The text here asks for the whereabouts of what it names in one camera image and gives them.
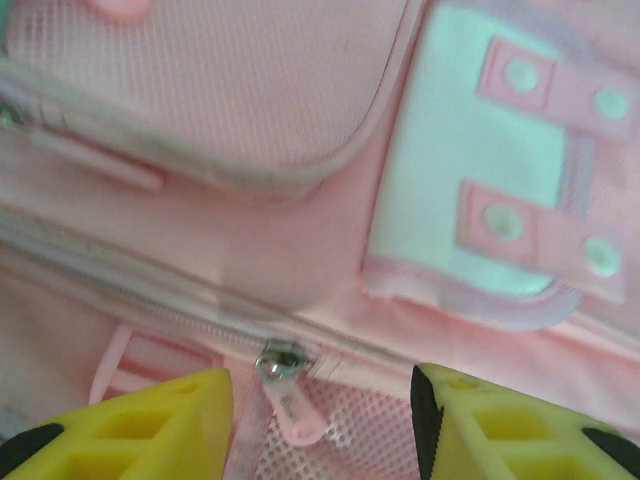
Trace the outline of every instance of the pink fabric tab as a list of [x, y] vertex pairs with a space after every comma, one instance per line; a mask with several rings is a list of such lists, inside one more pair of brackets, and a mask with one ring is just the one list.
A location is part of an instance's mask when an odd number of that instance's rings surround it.
[[593, 225], [562, 212], [477, 183], [463, 182], [457, 242], [518, 266], [548, 273], [604, 300], [624, 302], [618, 243]]
[[221, 358], [122, 324], [98, 365], [89, 404], [221, 366]]
[[640, 82], [602, 65], [555, 61], [496, 37], [478, 93], [615, 140], [629, 140], [640, 117]]

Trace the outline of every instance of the pink loop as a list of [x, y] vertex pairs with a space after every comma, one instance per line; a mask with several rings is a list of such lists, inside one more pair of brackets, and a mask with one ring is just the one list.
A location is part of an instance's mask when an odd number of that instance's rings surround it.
[[116, 22], [138, 22], [149, 14], [151, 0], [86, 0]]

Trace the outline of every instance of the mesh pocket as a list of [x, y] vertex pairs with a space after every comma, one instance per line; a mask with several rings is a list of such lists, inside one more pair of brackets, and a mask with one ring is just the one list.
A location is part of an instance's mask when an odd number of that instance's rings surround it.
[[21, 0], [12, 61], [190, 143], [283, 168], [331, 158], [378, 90], [407, 0], [154, 0], [140, 25]]
[[328, 433], [312, 447], [291, 447], [272, 418], [256, 479], [420, 479], [408, 402], [314, 380], [305, 380], [303, 387], [327, 415]]

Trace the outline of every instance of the snap button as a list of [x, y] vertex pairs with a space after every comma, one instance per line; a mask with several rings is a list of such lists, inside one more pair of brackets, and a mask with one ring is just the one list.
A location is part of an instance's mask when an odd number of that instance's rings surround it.
[[607, 120], [622, 120], [629, 112], [627, 96], [615, 88], [603, 87], [593, 97], [596, 110]]
[[504, 69], [509, 86], [518, 93], [532, 92], [540, 80], [538, 68], [532, 62], [517, 58], [511, 60]]
[[584, 242], [584, 257], [589, 270], [600, 277], [610, 277], [620, 270], [620, 254], [603, 238], [587, 239]]
[[503, 203], [489, 205], [484, 211], [484, 221], [494, 235], [507, 242], [520, 238], [524, 230], [520, 214]]

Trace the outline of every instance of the backpack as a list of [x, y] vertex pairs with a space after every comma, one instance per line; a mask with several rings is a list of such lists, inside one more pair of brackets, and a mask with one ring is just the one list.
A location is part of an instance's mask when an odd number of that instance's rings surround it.
[[17, 0], [0, 431], [225, 366], [226, 478], [415, 479], [429, 361], [638, 440], [639, 19]]

